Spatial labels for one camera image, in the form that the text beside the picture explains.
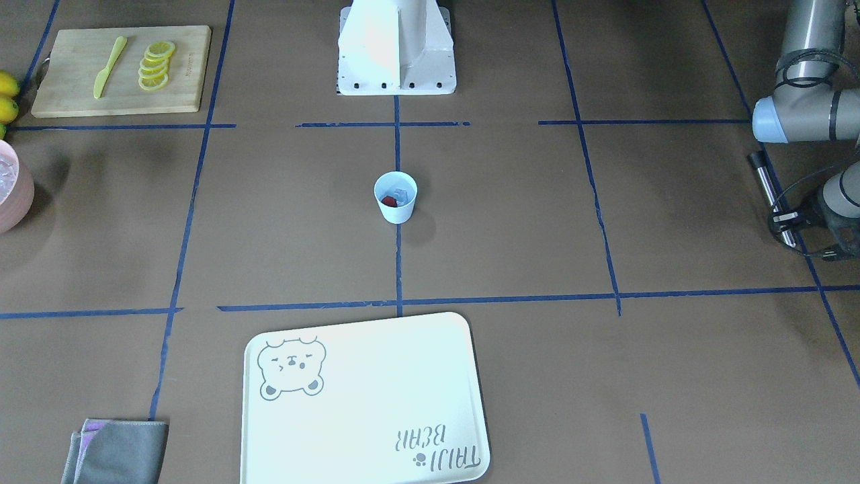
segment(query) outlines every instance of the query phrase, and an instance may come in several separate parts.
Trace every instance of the pink cup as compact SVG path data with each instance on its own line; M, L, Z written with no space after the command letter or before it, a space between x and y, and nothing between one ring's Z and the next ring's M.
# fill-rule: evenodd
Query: pink cup
M18 170L18 177L6 198L0 199L0 233L4 233L24 218L33 204L33 175L18 161L18 154L9 143L0 140L0 158Z

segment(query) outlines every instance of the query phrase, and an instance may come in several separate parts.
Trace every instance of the gray cloth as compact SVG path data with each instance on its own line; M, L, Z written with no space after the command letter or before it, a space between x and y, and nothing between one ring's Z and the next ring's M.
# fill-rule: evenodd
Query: gray cloth
M71 435L60 484L157 484L164 422L87 419Z

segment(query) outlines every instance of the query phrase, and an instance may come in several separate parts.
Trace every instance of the wooden cutting board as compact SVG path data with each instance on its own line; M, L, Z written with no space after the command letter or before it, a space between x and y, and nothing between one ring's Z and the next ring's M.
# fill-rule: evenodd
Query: wooden cutting board
M108 63L121 35L128 39L126 48L101 98L94 99L95 75ZM60 30L30 112L37 118L196 112L211 36L206 25ZM160 90L145 91L138 86L140 60L146 47L158 40L176 44L169 81Z

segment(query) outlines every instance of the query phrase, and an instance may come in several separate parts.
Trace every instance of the knife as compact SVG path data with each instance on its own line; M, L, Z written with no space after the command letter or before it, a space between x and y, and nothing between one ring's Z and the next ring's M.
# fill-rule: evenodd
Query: knife
M128 42L128 40L125 37L116 38L116 41L114 42L114 49L110 51L110 58L107 59L107 65L95 76L95 84L93 85L93 97L95 99L101 97L101 92L105 88L105 83L108 81L110 71L114 68L114 64L116 64L116 59L119 58L120 54L122 53L122 49L126 48L126 42Z

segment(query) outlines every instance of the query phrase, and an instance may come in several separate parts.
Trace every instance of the stack of lemon slices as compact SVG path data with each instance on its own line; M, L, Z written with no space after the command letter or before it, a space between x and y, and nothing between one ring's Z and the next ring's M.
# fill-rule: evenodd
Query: stack of lemon slices
M159 40L146 47L144 58L138 69L138 85L142 90L159 90L169 81L170 57L176 44L170 40Z

